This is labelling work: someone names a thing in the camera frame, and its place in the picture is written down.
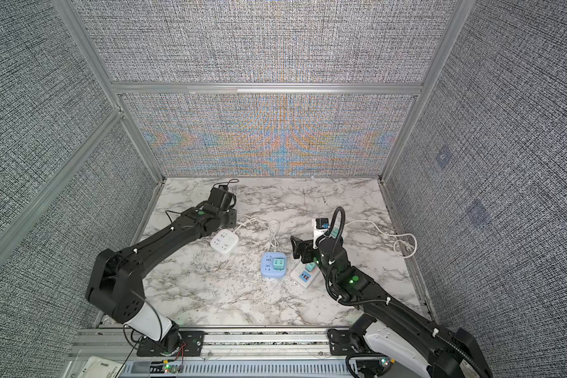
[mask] white cube power strip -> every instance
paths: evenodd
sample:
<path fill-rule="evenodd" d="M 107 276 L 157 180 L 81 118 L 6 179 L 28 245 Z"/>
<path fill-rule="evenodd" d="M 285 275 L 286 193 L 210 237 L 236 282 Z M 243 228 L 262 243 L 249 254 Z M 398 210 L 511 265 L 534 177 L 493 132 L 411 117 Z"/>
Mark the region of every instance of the white cube power strip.
<path fill-rule="evenodd" d="M 220 230 L 210 241 L 210 246 L 223 255 L 234 251 L 238 244 L 239 237 L 227 229 Z"/>

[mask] black cable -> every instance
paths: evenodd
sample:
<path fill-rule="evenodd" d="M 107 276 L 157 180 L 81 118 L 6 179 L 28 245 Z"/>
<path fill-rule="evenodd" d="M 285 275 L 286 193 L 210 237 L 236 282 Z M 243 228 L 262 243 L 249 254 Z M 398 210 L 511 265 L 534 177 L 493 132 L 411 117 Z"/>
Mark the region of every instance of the black cable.
<path fill-rule="evenodd" d="M 383 298 L 363 299 L 361 301 L 344 301 L 342 299 L 339 300 L 336 297 L 336 295 L 332 292 L 332 288 L 329 286 L 329 279 L 330 279 L 330 276 L 331 276 L 331 272 L 332 272 L 332 266 L 330 266 L 330 268 L 328 269 L 327 276 L 325 277 L 325 289 L 328 292 L 328 294 L 330 295 L 330 297 L 332 297 L 333 300 L 337 301 L 342 306 L 359 306 L 359 305 L 362 305 L 362 304 L 365 304 L 365 303 L 375 303 L 375 302 L 386 303 L 387 300 L 383 299 Z M 427 330 L 430 333 L 433 331 L 433 329 L 431 329 L 428 325 L 426 325 L 420 318 L 418 318 L 410 310 L 405 309 L 405 307 L 398 305 L 397 303 L 395 303 L 393 301 L 389 301 L 387 306 L 394 306 L 395 308 L 398 308 L 405 315 L 408 315 L 409 318 L 411 318 L 411 320 L 416 322 L 420 327 L 424 328 L 425 330 Z M 451 341 L 448 341 L 447 339 L 445 339 L 444 337 L 442 337 L 439 334 L 436 334 L 435 338 L 443 341 L 445 344 L 448 344 L 452 349 L 454 349 L 454 351 L 456 351 L 459 355 L 461 355 L 462 358 L 464 358 L 466 360 L 466 362 L 468 362 L 468 364 L 480 376 L 480 378 L 490 378 L 489 375 L 485 374 L 483 369 L 481 369 L 479 367 L 479 365 L 477 365 L 477 363 L 472 358 L 470 358 L 468 354 L 466 354 L 466 352 L 461 350 L 461 348 L 459 348 L 454 343 L 452 343 Z"/>
<path fill-rule="evenodd" d="M 174 214 L 179 214 L 179 215 L 182 214 L 182 213 L 179 213 L 178 211 L 172 211 L 172 210 L 166 210 L 165 213 L 168 216 L 170 223 L 172 223 L 172 218 L 170 217 L 170 214 L 168 214 L 168 213 L 174 213 Z"/>
<path fill-rule="evenodd" d="M 133 345 L 130 342 L 130 340 L 128 340 L 128 335 L 126 334 L 126 324 L 122 325 L 122 333 L 124 333 L 124 338 L 126 339 L 126 342 L 128 343 L 128 345 L 130 345 L 133 349 L 135 349 L 136 344 L 138 344 L 138 341 L 136 341 L 135 345 Z"/>
<path fill-rule="evenodd" d="M 126 362 L 128 362 L 128 359 L 130 358 L 130 355 L 132 354 L 132 351 L 135 350 L 134 347 L 136 347 L 136 344 L 132 346 L 132 349 L 130 350 L 130 353 L 128 353 L 128 357 L 126 357 L 126 359 L 124 360 L 124 363 L 122 364 L 122 366 L 120 367 L 120 369 L 118 370 L 117 373 L 115 373 L 114 377 L 117 378 L 117 376 L 120 374 L 120 372 L 122 371 L 122 369 L 124 368 L 124 366 L 126 365 Z"/>
<path fill-rule="evenodd" d="M 338 218 L 338 214 L 340 214 L 340 225 L 338 226 L 338 233 L 336 234 L 336 239 L 334 240 L 334 245 L 332 246 L 332 255 L 331 255 L 332 258 L 334 257 L 334 251 L 336 250 L 336 247 L 338 246 L 338 244 L 340 243 L 340 239 L 342 238 L 342 231 L 344 231 L 345 229 L 345 220 L 346 220 L 345 209 L 339 206 L 334 210 L 334 214 L 332 215 L 332 222 L 329 224 L 329 228 L 327 231 L 325 231 L 324 234 L 327 237 L 332 234 L 332 231 L 334 230 L 334 223 L 336 223 L 336 218 Z"/>
<path fill-rule="evenodd" d="M 190 227 L 195 227 L 195 226 L 182 226 L 182 227 L 181 227 L 181 230 L 188 229 L 188 228 L 190 228 Z M 171 231 L 174 231 L 174 230 L 169 230 L 168 232 L 166 232 L 164 235 L 160 236 L 160 237 L 157 238 L 156 240 L 154 240 L 154 241 L 152 241 L 151 243 L 149 243 L 149 244 L 147 244 L 147 245 L 145 245 L 145 246 L 142 246 L 142 247 L 140 247 L 140 248 L 145 248 L 145 247 L 148 247 L 148 246 L 152 245 L 153 243 L 159 241 L 161 238 L 163 238 L 163 237 L 165 237 L 166 235 L 168 235 Z M 120 261 L 118 261 L 118 264 L 115 266 L 115 274 L 114 274 L 113 276 L 105 277 L 105 279 L 116 278 L 116 277 L 118 276 L 118 271 L 120 270 L 120 265 L 121 265 L 121 263 L 122 263 L 122 262 L 130 262 L 130 261 L 128 261 L 128 257 L 130 257 L 130 256 L 132 256 L 132 255 L 134 255 L 134 254 L 135 254 L 135 252 L 134 252 L 134 250 L 133 250 L 133 251 L 131 251 L 131 253 L 128 253 L 128 254 L 127 254 L 126 256 L 124 256 L 124 257 L 120 256 Z"/>
<path fill-rule="evenodd" d="M 346 368 L 349 370 L 349 373 L 354 378 L 359 378 L 359 375 L 355 374 L 355 372 L 351 368 L 351 359 L 357 357 L 386 357 L 386 356 L 382 353 L 376 353 L 376 352 L 362 352 L 362 353 L 348 354 L 345 358 L 345 364 L 347 366 Z"/>
<path fill-rule="evenodd" d="M 217 185 L 220 185 L 220 184 L 225 184 L 225 185 L 229 186 L 229 184 L 231 184 L 231 183 L 233 183 L 233 184 L 239 183 L 239 180 L 238 180 L 237 178 L 232 178 L 232 179 L 230 179 L 229 181 L 227 181 L 227 182 L 225 182 L 225 183 L 216 183 L 216 184 L 212 185 L 212 187 L 217 186 Z"/>
<path fill-rule="evenodd" d="M 135 340 L 135 339 L 133 338 L 133 336 L 134 336 L 134 333 L 135 333 L 135 332 L 138 332 L 138 331 L 137 331 L 136 329 L 133 329 L 133 328 L 131 328 L 131 329 L 132 329 L 132 331 L 130 332 L 130 340 L 132 340 L 132 341 L 134 341 L 134 342 L 140 342 L 142 336 L 140 336 L 138 339 Z"/>
<path fill-rule="evenodd" d="M 145 298 L 143 298 L 142 296 L 140 296 L 136 291 L 134 290 L 130 290 L 130 292 L 134 295 L 136 295 L 139 299 L 141 299 L 143 302 L 145 302 L 146 304 L 148 304 L 151 309 L 153 310 L 153 312 L 155 313 L 155 317 L 158 318 L 158 323 L 159 323 L 159 338 L 158 341 L 160 341 L 162 339 L 162 333 L 164 332 L 164 329 L 162 328 L 162 321 L 161 318 L 159 317 L 159 314 L 157 312 L 157 310 L 155 309 L 155 307 L 153 307 L 153 305 L 151 305 L 151 303 L 147 302 L 145 300 Z"/>

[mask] power outlet socket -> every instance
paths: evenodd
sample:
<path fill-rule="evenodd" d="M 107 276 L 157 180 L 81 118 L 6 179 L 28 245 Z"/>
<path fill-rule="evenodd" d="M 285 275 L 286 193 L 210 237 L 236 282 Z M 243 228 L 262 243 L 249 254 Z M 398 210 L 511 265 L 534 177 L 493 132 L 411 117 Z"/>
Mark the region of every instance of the power outlet socket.
<path fill-rule="evenodd" d="M 227 229 L 220 230 L 210 241 L 212 249 L 223 255 L 236 250 L 238 245 L 239 237 Z"/>
<path fill-rule="evenodd" d="M 305 289 L 309 287 L 309 285 L 311 284 L 311 282 L 313 282 L 314 279 L 316 279 L 318 276 L 321 276 L 321 271 L 317 266 L 315 266 L 309 272 L 306 269 L 307 265 L 309 264 L 303 264 L 302 262 L 299 262 L 298 265 L 296 265 L 296 267 L 289 274 L 289 276 L 292 277 L 292 279 L 294 279 L 298 284 L 300 284 Z"/>

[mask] blue power strip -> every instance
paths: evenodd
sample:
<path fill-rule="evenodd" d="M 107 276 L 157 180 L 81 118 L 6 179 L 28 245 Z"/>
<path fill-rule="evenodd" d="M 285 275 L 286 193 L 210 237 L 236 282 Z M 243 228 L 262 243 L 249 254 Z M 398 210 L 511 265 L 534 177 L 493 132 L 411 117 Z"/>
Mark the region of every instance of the blue power strip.
<path fill-rule="evenodd" d="M 266 278 L 283 278 L 288 258 L 282 252 L 265 252 L 261 259 L 261 273 Z"/>

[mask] aluminum frame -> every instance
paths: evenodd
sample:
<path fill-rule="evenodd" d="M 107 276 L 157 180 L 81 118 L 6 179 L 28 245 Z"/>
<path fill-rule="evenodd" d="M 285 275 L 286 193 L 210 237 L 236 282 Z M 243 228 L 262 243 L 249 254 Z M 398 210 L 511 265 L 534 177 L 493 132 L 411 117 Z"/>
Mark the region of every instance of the aluminum frame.
<path fill-rule="evenodd" d="M 155 208 L 155 205 L 158 203 L 158 199 L 160 194 L 162 194 L 162 190 L 164 189 L 164 185 L 166 184 L 166 180 L 158 183 L 158 185 L 153 188 L 153 194 L 151 195 L 151 201 L 147 205 L 147 209 L 145 210 L 145 214 L 143 215 L 143 219 L 141 219 L 141 223 L 139 223 L 138 227 L 136 228 L 136 232 L 134 234 L 134 238 L 130 242 L 130 245 L 138 243 L 143 235 L 143 231 L 145 231 L 145 227 L 147 227 L 147 223 L 149 223 L 149 218 L 151 218 L 151 214 Z"/>
<path fill-rule="evenodd" d="M 141 130 L 138 128 L 134 119 L 128 112 L 126 104 L 124 104 L 121 98 L 119 98 L 119 96 L 113 91 L 111 87 L 111 75 L 107 71 L 107 68 L 103 63 L 103 59 L 92 42 L 90 35 L 88 35 L 86 27 L 84 27 L 76 7 L 71 0 L 52 0 L 52 2 L 53 6 L 61 16 L 61 19 L 65 23 L 65 26 L 68 28 L 69 34 L 73 37 L 76 45 L 82 52 L 82 55 L 94 73 L 96 80 L 103 89 L 103 92 L 109 99 L 109 102 L 114 108 L 119 107 L 124 112 L 125 118 L 123 125 L 126 133 L 130 137 L 130 140 L 135 146 L 139 156 L 147 166 L 147 169 L 153 176 L 153 179 L 156 182 L 160 182 L 164 178 L 161 167 L 153 155 L 149 144 L 147 144 L 147 141 L 143 137 Z"/>
<path fill-rule="evenodd" d="M 401 126 L 401 129 L 397 134 L 397 138 L 395 138 L 395 142 L 386 157 L 380 174 L 382 182 L 388 181 L 391 177 L 395 165 L 399 161 L 401 153 L 403 152 L 403 149 L 407 144 L 414 127 L 416 126 L 416 122 L 420 118 L 420 114 L 429 100 L 429 96 L 431 95 L 433 87 L 439 78 L 439 74 L 447 62 L 447 58 L 449 57 L 452 48 L 458 39 L 458 35 L 464 26 L 464 22 L 466 21 L 466 18 L 474 4 L 475 0 L 458 0 L 456 3 L 454 11 L 447 22 L 445 32 L 441 36 L 437 50 L 433 55 L 431 65 L 424 76 L 424 90 L 412 104 L 408 117 L 406 118 L 405 123 Z"/>
<path fill-rule="evenodd" d="M 187 357 L 186 360 L 344 360 L 344 356 L 330 354 L 327 330 L 348 327 L 217 325 L 180 329 L 206 332 L 201 356 Z M 131 331 L 122 331 L 121 327 L 81 329 L 66 357 L 60 377 L 75 377 L 90 356 L 122 362 L 130 352 L 124 332 L 129 338 Z M 133 353 L 128 361 L 155 359 L 138 357 Z"/>
<path fill-rule="evenodd" d="M 27 236 L 46 209 L 57 198 L 69 181 L 74 177 L 86 159 L 92 154 L 101 140 L 110 132 L 122 117 L 119 108 L 113 109 L 78 146 L 67 162 L 59 168 L 42 190 L 28 203 L 19 216 L 0 234 L 0 267 L 13 254 L 19 243 Z"/>
<path fill-rule="evenodd" d="M 242 93 L 332 93 L 361 95 L 419 95 L 419 83 L 178 83 L 112 82 L 117 94 L 190 93 L 195 95 L 236 95 Z"/>
<path fill-rule="evenodd" d="M 378 186 L 380 187 L 380 193 L 382 194 L 382 199 L 385 201 L 386 208 L 389 212 L 389 218 L 393 223 L 395 232 L 397 234 L 406 233 L 398 216 L 397 208 L 391 200 L 391 196 L 386 188 L 386 184 L 379 183 Z M 403 243 L 400 243 L 400 248 L 401 254 L 407 256 L 408 253 Z M 433 305 L 431 295 L 429 294 L 426 283 L 424 282 L 424 277 L 422 276 L 420 268 L 418 267 L 416 257 L 410 257 L 404 260 L 406 266 L 408 267 L 409 276 L 412 279 L 412 283 L 414 284 L 414 290 L 416 290 L 416 295 L 418 295 L 418 302 L 420 304 L 420 309 L 422 310 L 423 316 L 425 318 L 431 318 L 435 322 L 439 323 L 439 318 L 437 317 L 437 313 L 435 312 L 435 306 Z"/>

